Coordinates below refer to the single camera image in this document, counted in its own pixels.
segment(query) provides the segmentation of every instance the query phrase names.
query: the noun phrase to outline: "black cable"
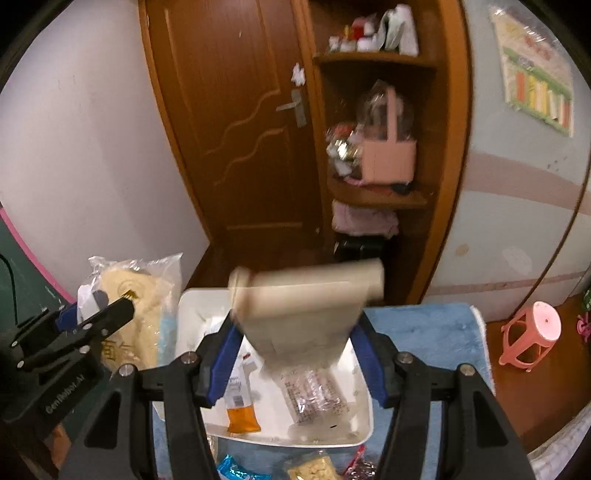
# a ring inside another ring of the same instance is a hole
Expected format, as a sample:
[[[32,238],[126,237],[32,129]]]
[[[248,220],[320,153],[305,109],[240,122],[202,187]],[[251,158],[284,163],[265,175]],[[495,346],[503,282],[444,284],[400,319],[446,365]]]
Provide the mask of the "black cable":
[[[14,281],[14,272],[12,271],[12,267],[10,266],[10,262],[4,255],[0,254],[0,260],[2,260],[6,264],[6,267],[8,268],[8,274],[10,275],[10,285],[12,287],[12,304],[14,306],[14,324],[18,326],[17,285]]]

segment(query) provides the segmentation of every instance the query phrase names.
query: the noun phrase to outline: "pink stool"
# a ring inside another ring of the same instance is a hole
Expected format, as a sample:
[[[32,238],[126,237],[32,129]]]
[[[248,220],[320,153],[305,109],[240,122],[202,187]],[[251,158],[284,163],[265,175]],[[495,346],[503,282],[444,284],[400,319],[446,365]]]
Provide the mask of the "pink stool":
[[[523,323],[525,332],[513,345],[509,345],[509,330],[515,323]],[[503,335],[503,354],[499,358],[499,364],[511,364],[518,368],[525,368],[528,372],[542,360],[560,337],[561,324],[558,312],[543,301],[535,302],[531,307],[523,307],[517,312],[515,318],[501,327]],[[531,364],[526,364],[517,357],[529,347],[538,346],[538,357]]]

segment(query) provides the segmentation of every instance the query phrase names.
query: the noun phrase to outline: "wall poster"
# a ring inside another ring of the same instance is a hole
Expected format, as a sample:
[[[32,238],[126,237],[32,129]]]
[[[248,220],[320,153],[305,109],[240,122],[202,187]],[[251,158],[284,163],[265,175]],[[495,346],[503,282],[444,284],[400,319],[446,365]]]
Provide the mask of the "wall poster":
[[[572,138],[573,74],[549,39],[491,7],[501,55],[505,101]]]

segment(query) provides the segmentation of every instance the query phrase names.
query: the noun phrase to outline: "blue snack package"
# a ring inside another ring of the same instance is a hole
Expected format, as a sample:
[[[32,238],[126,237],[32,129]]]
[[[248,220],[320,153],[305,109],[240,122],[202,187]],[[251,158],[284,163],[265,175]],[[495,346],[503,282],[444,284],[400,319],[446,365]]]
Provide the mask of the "blue snack package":
[[[224,457],[224,460],[217,466],[217,471],[228,480],[271,480],[270,475],[251,472],[242,465],[238,465],[232,455]]]

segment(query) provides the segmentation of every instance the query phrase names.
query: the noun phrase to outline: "blue rug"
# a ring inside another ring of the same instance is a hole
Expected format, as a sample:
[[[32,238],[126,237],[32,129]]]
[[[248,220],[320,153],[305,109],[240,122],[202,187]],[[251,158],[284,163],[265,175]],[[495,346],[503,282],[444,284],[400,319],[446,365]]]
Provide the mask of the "blue rug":
[[[386,333],[399,350],[412,352],[427,365],[456,369],[461,363],[474,365],[494,391],[488,359],[484,322],[465,303],[416,305],[366,309],[377,332]],[[171,478],[164,423],[154,415],[154,444],[158,473]],[[384,446],[392,410],[383,410],[374,401],[374,432],[366,442],[366,456],[375,462]],[[422,480],[436,476],[441,433],[441,404],[431,404],[427,451]],[[351,461],[358,447],[329,449],[338,472]],[[313,449],[268,447],[234,440],[219,439],[218,458],[228,453],[245,468],[270,473],[275,479],[286,478],[283,463],[288,458]]]

